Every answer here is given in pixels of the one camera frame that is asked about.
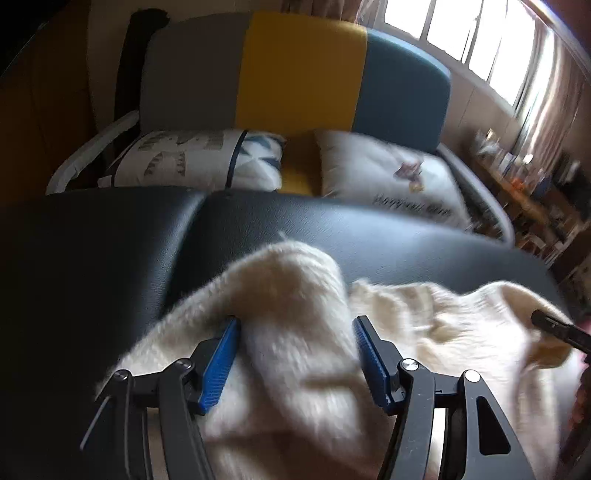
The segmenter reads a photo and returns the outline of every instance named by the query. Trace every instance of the metal screw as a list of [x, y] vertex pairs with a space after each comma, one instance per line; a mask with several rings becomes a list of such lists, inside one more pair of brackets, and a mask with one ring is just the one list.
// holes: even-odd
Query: metal screw
[[191, 360], [189, 360], [188, 358], [179, 358], [175, 363], [183, 370], [188, 370], [193, 366]]
[[402, 368], [409, 372], [414, 372], [418, 368], [418, 362], [412, 358], [405, 358], [402, 360]]
[[466, 380], [472, 383], [480, 381], [480, 373], [478, 373], [476, 370], [466, 370], [464, 377], [466, 377]]
[[127, 370], [117, 370], [113, 374], [113, 378], [119, 382], [122, 382], [123, 380], [127, 379], [128, 375], [129, 372]]

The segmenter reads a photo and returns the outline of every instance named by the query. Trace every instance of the ridged blue pad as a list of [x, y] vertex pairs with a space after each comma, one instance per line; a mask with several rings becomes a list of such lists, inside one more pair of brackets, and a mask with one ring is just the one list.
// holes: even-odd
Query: ridged blue pad
[[201, 395], [197, 403], [205, 415], [220, 399], [240, 341], [240, 322], [234, 318], [228, 324], [203, 374]]
[[391, 415], [391, 409], [394, 407], [390, 393], [390, 378], [386, 369], [382, 365], [379, 357], [375, 352], [375, 347], [365, 332], [359, 319], [353, 321], [353, 331], [357, 339], [357, 347], [359, 348], [359, 359], [361, 360], [361, 368], [365, 381], [374, 399], [374, 403], [381, 407], [384, 412]]

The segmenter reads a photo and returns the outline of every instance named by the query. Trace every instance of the window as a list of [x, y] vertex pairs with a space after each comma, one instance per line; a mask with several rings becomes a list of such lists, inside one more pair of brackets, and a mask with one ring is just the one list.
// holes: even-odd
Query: window
[[535, 21], [519, 0], [382, 1], [386, 30], [394, 27], [420, 47], [436, 47], [510, 105], [519, 101], [535, 37]]

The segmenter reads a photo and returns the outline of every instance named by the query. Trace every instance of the blanket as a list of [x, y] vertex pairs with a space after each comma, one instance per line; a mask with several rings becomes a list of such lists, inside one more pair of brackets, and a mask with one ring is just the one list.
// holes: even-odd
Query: blanket
[[[558, 308], [496, 282], [458, 295], [431, 284], [348, 286], [339, 266], [299, 242], [270, 245], [228, 266], [181, 301], [116, 368], [157, 372], [211, 337], [227, 315], [242, 321], [238, 354], [219, 404], [199, 417], [218, 480], [376, 478], [394, 417], [372, 402], [352, 320], [367, 315], [381, 338], [434, 372], [480, 372], [538, 480], [551, 478], [558, 425], [549, 368], [569, 348], [530, 323]], [[166, 478], [157, 411], [150, 415], [155, 478]], [[444, 411], [437, 410], [426, 478], [437, 478]]]

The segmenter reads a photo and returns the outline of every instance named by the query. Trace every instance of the white armrest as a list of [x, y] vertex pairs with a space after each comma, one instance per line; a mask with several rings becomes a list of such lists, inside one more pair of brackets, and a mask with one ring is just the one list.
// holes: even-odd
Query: white armrest
[[445, 160], [453, 176], [464, 188], [470, 191], [473, 199], [479, 202], [484, 209], [487, 209], [495, 217], [497, 225], [501, 230], [503, 243], [508, 247], [514, 247], [515, 231], [513, 230], [513, 224], [493, 194], [489, 192], [476, 174], [442, 143], [437, 147], [437, 155]]
[[110, 124], [76, 150], [51, 177], [45, 195], [63, 192], [71, 179], [75, 179], [115, 138], [139, 121], [139, 112], [133, 110]]

